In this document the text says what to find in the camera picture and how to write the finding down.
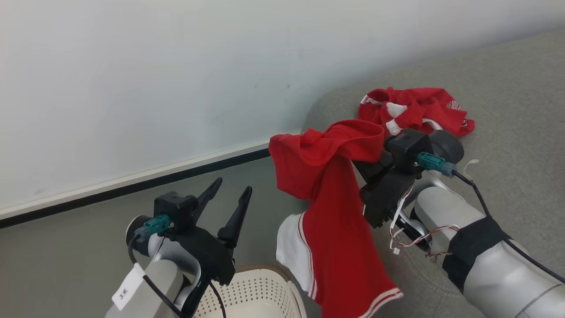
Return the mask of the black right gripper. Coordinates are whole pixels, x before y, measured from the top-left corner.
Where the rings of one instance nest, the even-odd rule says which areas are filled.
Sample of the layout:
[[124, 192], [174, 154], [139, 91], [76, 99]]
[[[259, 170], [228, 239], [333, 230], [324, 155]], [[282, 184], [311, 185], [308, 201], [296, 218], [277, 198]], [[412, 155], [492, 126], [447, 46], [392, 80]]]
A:
[[414, 184], [416, 174], [392, 168], [393, 157], [383, 150], [379, 161], [353, 161], [355, 169], [363, 181], [368, 182], [360, 189], [360, 197], [365, 204], [365, 220], [374, 229], [392, 220], [398, 201]]

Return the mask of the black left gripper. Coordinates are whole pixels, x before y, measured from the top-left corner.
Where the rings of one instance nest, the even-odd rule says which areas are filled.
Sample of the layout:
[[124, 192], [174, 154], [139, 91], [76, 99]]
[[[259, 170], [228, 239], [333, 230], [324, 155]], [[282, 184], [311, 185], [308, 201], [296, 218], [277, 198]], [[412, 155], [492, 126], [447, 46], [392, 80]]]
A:
[[[198, 197], [198, 205], [193, 211], [196, 225], [209, 201], [214, 199], [222, 185], [222, 177], [214, 180]], [[174, 262], [181, 271], [195, 276], [190, 285], [181, 288], [175, 299], [175, 307], [183, 317], [192, 317], [206, 290], [214, 287], [214, 282], [228, 286], [234, 279], [234, 248], [236, 248], [242, 226], [252, 198], [252, 187], [248, 186], [238, 199], [238, 206], [226, 225], [216, 236], [198, 226], [190, 226], [181, 233], [171, 230], [164, 232], [162, 245], [163, 258]]]

